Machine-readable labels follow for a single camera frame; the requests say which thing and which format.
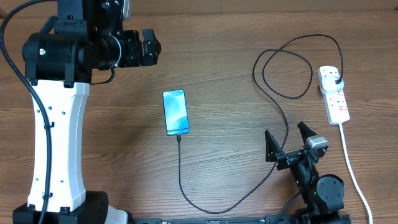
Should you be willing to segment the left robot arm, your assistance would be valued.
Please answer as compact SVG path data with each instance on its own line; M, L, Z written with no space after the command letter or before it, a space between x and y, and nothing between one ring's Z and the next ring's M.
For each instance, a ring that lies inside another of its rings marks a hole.
M14 223L132 223L130 212L85 189L81 168L83 117L93 70L155 65L154 31L124 30L130 0L59 1L58 12L23 45L20 79L35 113L34 175Z

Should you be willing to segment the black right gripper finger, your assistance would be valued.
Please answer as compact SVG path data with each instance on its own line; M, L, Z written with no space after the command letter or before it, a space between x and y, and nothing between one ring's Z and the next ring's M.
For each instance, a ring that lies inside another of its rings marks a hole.
M303 121L299 122L297 125L305 145L311 145L313 137L317 135L316 132L312 131Z
M266 140L266 161L278 162L280 156L284 155L283 149L268 129L264 132L264 135Z

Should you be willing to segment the Samsung Galaxy smartphone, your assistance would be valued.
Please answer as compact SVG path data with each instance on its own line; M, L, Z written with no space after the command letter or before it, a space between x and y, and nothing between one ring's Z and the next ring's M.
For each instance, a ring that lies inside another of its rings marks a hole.
M190 128L184 90L165 91L162 97L167 135L174 136L189 133Z

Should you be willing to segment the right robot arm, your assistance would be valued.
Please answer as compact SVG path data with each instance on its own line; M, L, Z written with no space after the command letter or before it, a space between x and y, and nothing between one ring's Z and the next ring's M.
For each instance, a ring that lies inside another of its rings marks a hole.
M315 164L328 149L328 140L312 131L304 122L298 124L303 146L284 152L271 134L265 131L266 161L275 162L277 170L289 169L298 187L296 193L277 215L266 215L266 223L350 223L342 215L345 184L334 174L319 175Z

